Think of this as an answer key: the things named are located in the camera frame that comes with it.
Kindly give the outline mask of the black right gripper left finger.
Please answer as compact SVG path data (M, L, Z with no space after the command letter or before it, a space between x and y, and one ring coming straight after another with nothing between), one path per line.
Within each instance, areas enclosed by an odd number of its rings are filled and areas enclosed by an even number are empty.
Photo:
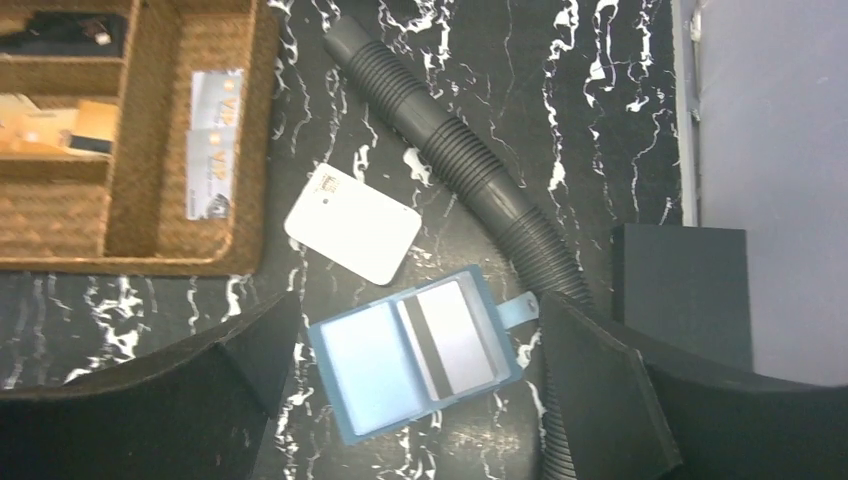
M1 394L5 479L246 479L301 325L286 294L152 354Z

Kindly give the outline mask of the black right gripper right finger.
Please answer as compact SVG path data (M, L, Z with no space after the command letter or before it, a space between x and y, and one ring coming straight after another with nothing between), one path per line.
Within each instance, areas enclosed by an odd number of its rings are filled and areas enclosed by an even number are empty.
M743 371L540 299L558 413L581 479L843 479L847 389Z

